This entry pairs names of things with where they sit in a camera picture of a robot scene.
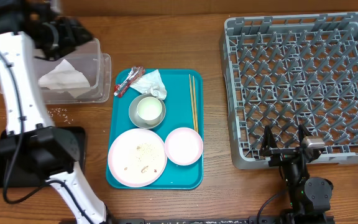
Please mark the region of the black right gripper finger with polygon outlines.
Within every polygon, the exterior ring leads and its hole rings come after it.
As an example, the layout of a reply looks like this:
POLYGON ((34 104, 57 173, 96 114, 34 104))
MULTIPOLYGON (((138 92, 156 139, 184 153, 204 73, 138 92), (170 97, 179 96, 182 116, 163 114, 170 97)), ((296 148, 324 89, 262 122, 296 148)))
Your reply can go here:
POLYGON ((264 135, 261 150, 267 150, 268 148, 277 148, 277 143, 269 125, 264 128, 264 135))
POLYGON ((302 147, 302 148, 308 147, 306 138, 309 136, 312 136, 312 134, 308 131, 308 129, 303 124, 300 124, 298 126, 298 140, 300 142, 300 147, 302 147))

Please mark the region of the white napkin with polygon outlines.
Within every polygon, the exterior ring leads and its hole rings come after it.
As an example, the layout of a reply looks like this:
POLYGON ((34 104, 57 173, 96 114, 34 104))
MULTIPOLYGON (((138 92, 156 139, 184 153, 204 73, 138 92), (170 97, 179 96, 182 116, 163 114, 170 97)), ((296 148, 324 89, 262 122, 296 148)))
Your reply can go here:
POLYGON ((91 87, 83 73, 77 71, 65 59, 51 72, 40 77, 38 84, 49 90, 65 90, 74 98, 86 93, 91 87))
POLYGON ((163 84, 159 70, 154 70, 142 75, 134 81, 130 87, 140 94, 151 94, 160 100, 164 100, 167 97, 167 90, 163 84))

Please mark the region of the red snack wrapper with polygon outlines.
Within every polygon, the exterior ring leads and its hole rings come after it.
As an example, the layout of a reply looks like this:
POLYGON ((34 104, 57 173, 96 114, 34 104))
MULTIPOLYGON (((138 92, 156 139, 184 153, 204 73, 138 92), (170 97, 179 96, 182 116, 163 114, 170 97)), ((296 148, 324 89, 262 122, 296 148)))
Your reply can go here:
POLYGON ((142 66, 132 67, 126 79, 122 83, 115 85, 114 96, 118 98, 122 98, 122 96, 125 94, 125 92, 130 87, 130 85, 136 80, 138 80, 144 73, 145 73, 144 67, 142 66))

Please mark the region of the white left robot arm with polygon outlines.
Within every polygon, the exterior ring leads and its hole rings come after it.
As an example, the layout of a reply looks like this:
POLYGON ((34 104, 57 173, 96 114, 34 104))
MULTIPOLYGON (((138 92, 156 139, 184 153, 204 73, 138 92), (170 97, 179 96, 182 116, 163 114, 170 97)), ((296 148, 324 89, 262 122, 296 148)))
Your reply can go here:
POLYGON ((9 161, 2 191, 7 193, 12 171, 20 167, 35 174, 41 187, 54 188, 77 223, 114 223, 81 170, 76 136, 55 126, 35 78, 35 50, 43 60, 56 61, 92 39, 51 2, 0 1, 0 84, 7 118, 0 155, 9 161))

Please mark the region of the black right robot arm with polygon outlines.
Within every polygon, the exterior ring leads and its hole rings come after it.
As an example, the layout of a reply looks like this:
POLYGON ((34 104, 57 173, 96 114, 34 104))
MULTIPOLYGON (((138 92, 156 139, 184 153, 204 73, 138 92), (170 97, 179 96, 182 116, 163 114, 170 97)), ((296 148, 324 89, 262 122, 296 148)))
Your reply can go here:
POLYGON ((330 210, 333 183, 321 177, 311 177, 307 164, 322 155, 325 143, 319 136, 312 135, 304 125, 298 126, 300 145, 294 149, 280 149, 270 126, 264 129, 260 155, 269 157, 268 165, 278 167, 286 188, 270 197, 259 209, 256 222, 263 221, 263 209, 275 198, 287 193, 291 207, 268 223, 334 223, 333 217, 326 216, 330 210))

